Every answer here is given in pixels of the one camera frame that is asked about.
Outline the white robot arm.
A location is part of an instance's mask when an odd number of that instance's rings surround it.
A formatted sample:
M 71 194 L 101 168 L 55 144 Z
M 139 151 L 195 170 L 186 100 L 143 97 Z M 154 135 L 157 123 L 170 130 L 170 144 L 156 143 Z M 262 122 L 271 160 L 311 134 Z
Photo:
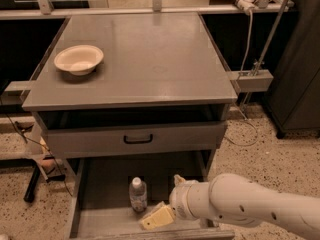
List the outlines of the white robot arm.
M 152 230 L 181 220 L 208 219 L 255 227 L 267 222 L 306 240 L 320 240 L 320 199 L 266 188 L 236 174 L 209 182 L 176 175 L 169 203 L 159 203 L 140 220 Z

